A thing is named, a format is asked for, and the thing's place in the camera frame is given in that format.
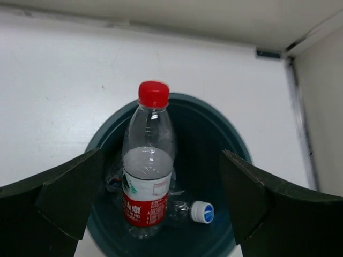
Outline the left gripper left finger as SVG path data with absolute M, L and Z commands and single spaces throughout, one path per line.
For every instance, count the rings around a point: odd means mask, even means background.
M 93 149 L 1 187 L 1 256 L 74 256 L 102 176 Z

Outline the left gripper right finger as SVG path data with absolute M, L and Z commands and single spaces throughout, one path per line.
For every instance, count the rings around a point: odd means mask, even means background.
M 342 197 L 288 182 L 228 150 L 220 174 L 244 256 L 342 256 Z

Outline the tall clear bottle white cap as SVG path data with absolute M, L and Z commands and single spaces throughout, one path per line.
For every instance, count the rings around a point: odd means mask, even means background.
M 214 219 L 214 207 L 209 202 L 195 200 L 185 190 L 171 188 L 168 192 L 164 225 L 182 228 L 191 223 L 210 224 Z

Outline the red cap water bottle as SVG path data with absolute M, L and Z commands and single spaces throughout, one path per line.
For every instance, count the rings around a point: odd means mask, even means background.
M 175 159 L 175 133 L 167 111 L 169 86 L 144 81 L 138 107 L 129 121 L 122 147 L 122 199 L 128 232 L 148 239 L 159 232 Z

